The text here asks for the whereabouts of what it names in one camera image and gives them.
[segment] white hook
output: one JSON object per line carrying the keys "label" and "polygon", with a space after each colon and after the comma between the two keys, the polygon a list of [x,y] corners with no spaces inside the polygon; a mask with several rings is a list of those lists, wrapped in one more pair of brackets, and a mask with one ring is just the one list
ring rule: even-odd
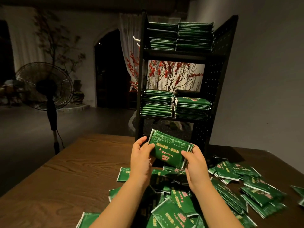
{"label": "white hook", "polygon": [[136,38],[134,37],[134,35],[133,35],[133,39],[134,39],[135,41],[137,41],[137,42],[140,42],[140,40],[139,40],[139,39],[136,39]]}

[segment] shelf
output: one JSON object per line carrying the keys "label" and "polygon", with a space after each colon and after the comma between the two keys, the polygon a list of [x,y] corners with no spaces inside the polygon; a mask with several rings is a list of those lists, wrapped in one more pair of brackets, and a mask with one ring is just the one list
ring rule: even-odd
{"label": "shelf", "polygon": [[140,115],[140,118],[159,119],[159,120],[177,121],[177,122],[204,122],[204,120],[197,120],[197,119],[181,119],[181,118],[178,119],[178,118],[156,117],[156,116],[146,116],[146,115]]}
{"label": "shelf", "polygon": [[225,56],[213,53],[144,49],[143,57],[146,60],[206,64],[208,61],[211,60],[224,59]]}

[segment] white curtain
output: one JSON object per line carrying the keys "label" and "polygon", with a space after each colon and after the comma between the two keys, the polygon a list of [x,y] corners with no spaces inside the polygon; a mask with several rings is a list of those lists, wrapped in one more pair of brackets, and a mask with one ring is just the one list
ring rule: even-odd
{"label": "white curtain", "polygon": [[25,64],[45,61],[35,35],[34,8],[3,6],[3,12],[9,27],[15,71]]}
{"label": "white curtain", "polygon": [[[149,16],[150,22],[161,22],[176,24],[180,18],[168,18],[160,16]],[[139,69],[139,47],[133,36],[140,39],[141,16],[120,13],[120,41],[127,70],[131,76],[130,91],[137,89],[138,69]]]}

